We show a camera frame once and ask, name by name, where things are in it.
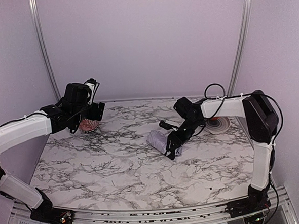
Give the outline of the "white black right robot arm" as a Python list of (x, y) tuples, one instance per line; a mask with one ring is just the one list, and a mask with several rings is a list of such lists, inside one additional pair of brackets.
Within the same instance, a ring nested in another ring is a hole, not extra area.
[(182, 97), (177, 100), (174, 110), (184, 120), (179, 127), (164, 121), (159, 123), (160, 127), (171, 131), (167, 137), (165, 152), (165, 156), (171, 160), (175, 159), (175, 151), (178, 148), (196, 136), (195, 130), (200, 126), (205, 127), (212, 118), (245, 118), (254, 149), (253, 174), (245, 206), (254, 209), (263, 204), (271, 185), (279, 123), (279, 117), (267, 95), (261, 90), (256, 90), (251, 94), (236, 97), (206, 97), (195, 103)]

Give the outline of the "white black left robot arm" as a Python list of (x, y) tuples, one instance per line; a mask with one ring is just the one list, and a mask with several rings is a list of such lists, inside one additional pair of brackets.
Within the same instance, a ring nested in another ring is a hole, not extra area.
[[(34, 138), (68, 129), (74, 134), (83, 120), (96, 127), (102, 120), (105, 104), (94, 97), (100, 83), (93, 78), (85, 83), (69, 83), (64, 96), (54, 105), (47, 105), (20, 119), (0, 125), (0, 155)], [(0, 194), (20, 200), (32, 213), (48, 217), (54, 212), (53, 203), (41, 190), (33, 189), (12, 176), (0, 165)]]

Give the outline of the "lavender folding umbrella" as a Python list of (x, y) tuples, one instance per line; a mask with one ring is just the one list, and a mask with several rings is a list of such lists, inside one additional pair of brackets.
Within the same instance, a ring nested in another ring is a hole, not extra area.
[(166, 151), (167, 137), (159, 131), (151, 131), (146, 137), (146, 141), (154, 149), (164, 155)]

